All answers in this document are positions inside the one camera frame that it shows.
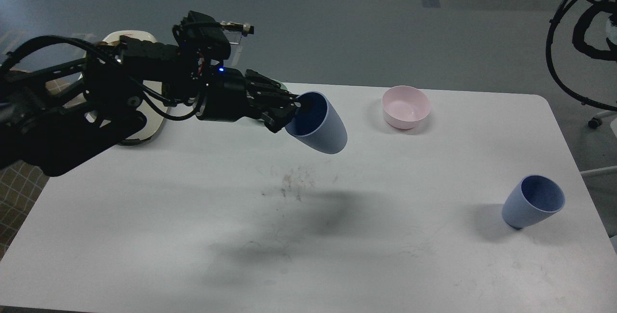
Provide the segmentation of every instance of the plastic bowl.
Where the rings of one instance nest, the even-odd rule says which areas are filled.
[[[415,87],[406,85],[388,89],[381,98],[381,105],[388,124],[401,130],[418,126],[430,113],[428,97]]]

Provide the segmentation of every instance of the wire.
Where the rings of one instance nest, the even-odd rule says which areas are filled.
[[[203,57],[203,54],[198,53],[198,56],[201,58],[201,64],[199,65],[199,69],[197,71],[197,75],[200,76],[201,73],[203,72],[203,67],[205,66],[205,57]]]
[[[616,61],[617,54],[611,50],[601,50],[596,47],[588,44],[585,41],[585,34],[588,31],[590,25],[593,20],[602,12],[606,12],[609,14],[613,14],[615,11],[613,10],[612,3],[610,1],[599,1],[596,4],[591,5],[578,19],[577,24],[574,27],[574,31],[572,34],[572,44],[577,49],[577,51],[586,54],[590,58],[595,60],[606,60],[606,61]]]
[[[0,65],[0,78],[4,76],[12,67],[17,65],[17,63],[19,63],[29,54],[39,51],[40,49],[43,49],[45,47],[49,47],[51,45],[60,44],[60,43],[66,43],[66,44],[70,44],[75,47],[78,47],[90,53],[92,56],[99,58],[105,64],[110,64],[110,66],[116,67],[118,69],[122,69],[122,65],[119,62],[117,62],[115,58],[113,58],[109,54],[106,54],[106,52],[97,48],[95,45],[93,45],[90,42],[84,41],[82,39],[67,38],[67,37],[62,37],[62,36],[39,36],[39,37],[29,39],[28,41],[20,45],[17,49],[15,49],[14,52],[9,52],[7,54],[8,58],[4,61],[4,63],[2,63],[2,65]],[[152,97],[156,98],[157,100],[160,100],[161,102],[165,102],[169,104],[175,103],[174,101],[163,97],[163,95],[145,86],[142,82],[135,80],[135,78],[133,78],[129,74],[126,74],[126,76],[129,78],[131,82],[135,83],[140,89],[148,93],[148,95],[151,95]],[[19,88],[20,86],[21,86],[20,83],[16,83],[12,85],[12,88],[13,89]],[[0,93],[0,98],[6,97],[7,94],[9,93],[10,92]]]
[[[152,108],[153,111],[155,111],[155,113],[157,113],[158,115],[161,115],[161,117],[164,117],[165,119],[173,120],[176,122],[181,122],[182,120],[187,120],[188,118],[191,118],[193,115],[197,114],[197,112],[199,111],[200,104],[202,104],[203,100],[205,99],[205,91],[202,91],[199,94],[199,101],[197,105],[193,108],[193,110],[180,117],[176,117],[174,115],[169,115],[165,113],[165,111],[157,107],[147,95],[144,95],[144,96],[145,96],[144,101],[148,104],[148,106],[150,106],[150,108]]]
[[[562,90],[564,90],[565,93],[570,95],[570,97],[574,98],[575,100],[579,100],[583,104],[586,104],[586,105],[589,105],[589,106],[592,106],[592,107],[595,107],[595,108],[604,109],[604,110],[617,111],[617,107],[615,107],[615,106],[609,106],[608,104],[604,104],[602,102],[597,102],[595,100],[592,100],[591,98],[588,98],[588,97],[585,97],[585,96],[580,95],[578,93],[575,93],[575,91],[573,91],[572,89],[567,87],[564,84],[564,82],[562,82],[562,80],[557,75],[557,71],[555,70],[555,65],[553,64],[553,52],[552,52],[551,46],[553,45],[553,38],[555,36],[555,30],[557,29],[557,26],[559,25],[559,22],[562,20],[562,18],[568,12],[568,10],[570,8],[572,8],[572,6],[578,0],[572,0],[570,2],[568,2],[568,1],[569,0],[563,0],[562,1],[562,3],[557,8],[557,11],[555,12],[555,16],[550,21],[549,33],[548,33],[547,38],[546,38],[546,49],[545,49],[546,62],[547,62],[547,66],[549,68],[549,73],[550,73],[551,77],[553,77],[553,80],[557,83],[557,85]]]

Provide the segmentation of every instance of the plastic cup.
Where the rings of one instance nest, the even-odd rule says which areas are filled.
[[[300,142],[323,153],[338,153],[347,144],[345,125],[328,99],[317,91],[298,96],[303,104],[285,130]]]
[[[524,177],[503,204],[503,220],[518,230],[559,212],[566,199],[561,188],[547,177]]]

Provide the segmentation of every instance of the robotic arm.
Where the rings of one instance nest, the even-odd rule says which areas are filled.
[[[22,159],[49,176],[62,175],[144,128],[147,118],[137,110],[142,102],[169,120],[249,117],[279,131],[302,106],[297,95],[250,69],[243,75],[224,67],[231,46],[223,30],[254,33],[248,24],[218,23],[191,11],[172,29],[178,45],[128,36],[117,45],[60,36],[25,42],[0,65],[0,168]],[[86,57],[31,73],[11,70],[25,56],[57,43],[79,47]],[[59,94],[47,91],[46,82],[76,73],[82,77]],[[162,92],[149,89],[144,80],[161,82]],[[85,102],[68,106],[79,95]],[[192,111],[169,115],[153,98]]]

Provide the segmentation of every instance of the screw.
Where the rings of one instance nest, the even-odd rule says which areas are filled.
[[[126,104],[128,104],[130,107],[139,106],[139,102],[141,102],[141,99],[137,96],[130,97],[128,98],[128,100],[126,100]]]

